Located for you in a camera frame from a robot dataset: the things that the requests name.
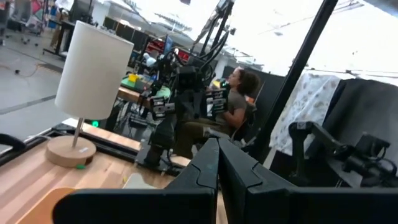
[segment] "sticker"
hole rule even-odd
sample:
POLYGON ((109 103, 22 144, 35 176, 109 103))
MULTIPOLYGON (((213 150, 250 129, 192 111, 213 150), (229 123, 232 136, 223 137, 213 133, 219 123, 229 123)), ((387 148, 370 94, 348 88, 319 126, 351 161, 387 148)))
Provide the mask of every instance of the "sticker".
POLYGON ((85 151, 87 151, 87 150, 88 150, 88 148, 85 147, 85 148, 83 148, 83 149, 80 149, 79 152, 80 152, 80 153, 83 153, 83 152, 85 152, 85 151))

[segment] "floral cloth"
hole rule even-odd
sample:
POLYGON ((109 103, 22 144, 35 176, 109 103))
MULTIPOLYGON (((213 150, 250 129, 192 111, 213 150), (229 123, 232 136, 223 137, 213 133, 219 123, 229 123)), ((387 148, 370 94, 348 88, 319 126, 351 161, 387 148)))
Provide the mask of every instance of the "floral cloth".
MULTIPOLYGON (((295 121, 322 124, 340 80, 333 75, 302 74, 272 131, 270 147, 291 156, 292 139, 289 135, 289 125, 295 121)), ((305 151, 312 141, 313 136, 309 135, 304 142, 305 151)))

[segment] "floor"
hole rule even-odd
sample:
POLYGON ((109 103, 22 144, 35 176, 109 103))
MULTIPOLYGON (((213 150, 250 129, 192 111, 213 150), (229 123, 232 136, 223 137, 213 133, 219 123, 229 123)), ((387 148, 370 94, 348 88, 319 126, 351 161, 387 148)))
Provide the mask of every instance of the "floor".
MULTIPOLYGON (((8 34, 12 36, 0 47, 0 133, 25 139, 69 117, 54 105, 61 75, 37 66, 49 63, 63 67, 63 61, 42 54, 43 47, 49 46, 51 31, 40 38, 29 36, 27 45, 21 42, 20 34, 8 34)), ((4 148, 7 146, 0 145, 0 150, 4 148)))

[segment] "green light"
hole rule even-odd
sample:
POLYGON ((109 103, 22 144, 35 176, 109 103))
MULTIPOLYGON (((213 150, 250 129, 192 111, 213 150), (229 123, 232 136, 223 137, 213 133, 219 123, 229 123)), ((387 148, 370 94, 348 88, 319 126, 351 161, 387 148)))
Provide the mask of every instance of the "green light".
POLYGON ((93 122, 91 122, 91 125, 94 126, 94 127, 98 127, 100 125, 100 122, 93 121, 93 122))

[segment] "lamp stem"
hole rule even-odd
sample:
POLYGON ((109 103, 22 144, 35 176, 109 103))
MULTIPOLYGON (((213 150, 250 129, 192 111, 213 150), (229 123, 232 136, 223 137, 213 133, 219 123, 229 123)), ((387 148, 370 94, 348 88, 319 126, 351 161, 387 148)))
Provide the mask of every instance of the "lamp stem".
POLYGON ((79 138, 80 129, 81 129, 81 126, 83 125, 83 122, 84 122, 84 119, 79 118, 79 121, 77 122, 76 130, 75 130, 75 136, 73 137, 72 148, 76 147, 77 139, 79 138))

